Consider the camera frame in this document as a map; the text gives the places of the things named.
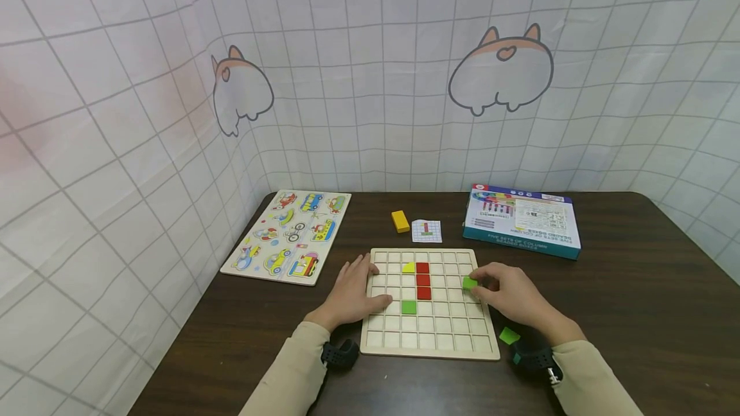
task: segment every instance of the dark wooden tabletop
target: dark wooden tabletop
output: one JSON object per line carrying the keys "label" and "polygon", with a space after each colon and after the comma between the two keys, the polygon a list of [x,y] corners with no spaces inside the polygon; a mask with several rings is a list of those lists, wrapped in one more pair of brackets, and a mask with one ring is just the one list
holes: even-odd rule
{"label": "dark wooden tabletop", "polygon": [[[444,247],[521,266],[575,319],[646,415],[740,415],[740,288],[646,197],[573,198],[578,261],[463,239],[467,193],[355,193],[314,288],[218,274],[130,412],[234,416],[284,340],[372,247],[429,247],[396,234],[390,212],[442,221]],[[267,206],[264,199],[249,227]],[[493,321],[500,332],[502,320]],[[361,324],[332,336],[360,340]],[[328,373],[311,415],[553,415],[552,392],[490,361],[360,356]]]}

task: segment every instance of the white grid backdrop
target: white grid backdrop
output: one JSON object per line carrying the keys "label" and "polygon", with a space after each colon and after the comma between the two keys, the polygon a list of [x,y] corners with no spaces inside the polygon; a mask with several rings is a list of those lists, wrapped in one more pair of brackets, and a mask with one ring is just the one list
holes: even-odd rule
{"label": "white grid backdrop", "polygon": [[[282,187],[629,189],[740,280],[739,4],[2,0],[0,414],[125,414]],[[488,26],[533,22],[542,98],[454,105]],[[230,45],[276,93],[236,139],[208,96]]]}

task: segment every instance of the beige sleeve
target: beige sleeve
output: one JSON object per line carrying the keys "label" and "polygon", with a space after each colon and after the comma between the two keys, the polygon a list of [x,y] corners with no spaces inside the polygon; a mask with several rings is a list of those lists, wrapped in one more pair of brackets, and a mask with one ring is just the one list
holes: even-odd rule
{"label": "beige sleeve", "polygon": [[592,343],[561,344],[553,348],[553,357],[563,371],[563,382],[553,389],[566,415],[642,415]]}
{"label": "beige sleeve", "polygon": [[320,325],[299,324],[239,416],[306,415],[326,375],[321,350],[329,337],[328,331]]}

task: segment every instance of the green block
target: green block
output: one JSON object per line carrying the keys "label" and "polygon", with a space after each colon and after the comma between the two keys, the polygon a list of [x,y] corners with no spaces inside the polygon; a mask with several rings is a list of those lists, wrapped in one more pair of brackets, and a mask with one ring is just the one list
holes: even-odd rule
{"label": "green block", "polygon": [[403,315],[415,315],[416,314],[416,301],[415,300],[401,300],[401,313]]}
{"label": "green block", "polygon": [[471,290],[472,288],[475,288],[478,285],[478,281],[473,280],[469,276],[466,276],[462,280],[462,285],[464,290]]}
{"label": "green block", "polygon": [[516,332],[512,331],[511,329],[504,328],[501,334],[498,335],[498,338],[503,340],[503,342],[507,346],[510,346],[512,343],[515,343],[517,342],[517,340],[521,339],[521,336],[517,334]]}

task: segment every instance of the wrist strap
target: wrist strap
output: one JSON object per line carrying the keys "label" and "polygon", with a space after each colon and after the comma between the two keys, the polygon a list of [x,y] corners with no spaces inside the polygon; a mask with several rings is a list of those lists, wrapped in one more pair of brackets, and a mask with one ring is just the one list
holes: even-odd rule
{"label": "wrist strap", "polygon": [[359,354],[360,346],[352,339],[346,339],[339,348],[326,342],[321,352],[321,361],[329,369],[350,369],[357,361]]}

